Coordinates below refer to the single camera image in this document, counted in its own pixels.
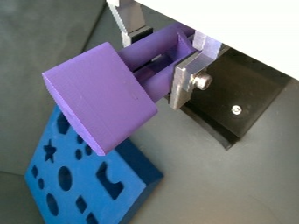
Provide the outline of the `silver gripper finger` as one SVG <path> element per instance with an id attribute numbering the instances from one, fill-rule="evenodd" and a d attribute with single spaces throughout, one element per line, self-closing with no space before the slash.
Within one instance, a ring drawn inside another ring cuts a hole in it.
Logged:
<path id="1" fill-rule="evenodd" d="M 154 33 L 154 28 L 146 24 L 141 3 L 135 0 L 107 0 L 117 24 L 122 33 L 123 46 Z"/>

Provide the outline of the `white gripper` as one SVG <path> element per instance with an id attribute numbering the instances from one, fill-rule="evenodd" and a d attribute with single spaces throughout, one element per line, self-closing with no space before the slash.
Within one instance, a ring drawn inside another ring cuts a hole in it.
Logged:
<path id="1" fill-rule="evenodd" d="M 137 1 L 198 30 L 195 52 L 174 69 L 173 109 L 191 99 L 195 88 L 209 88 L 213 78 L 206 69 L 222 43 L 299 80 L 299 0 Z"/>

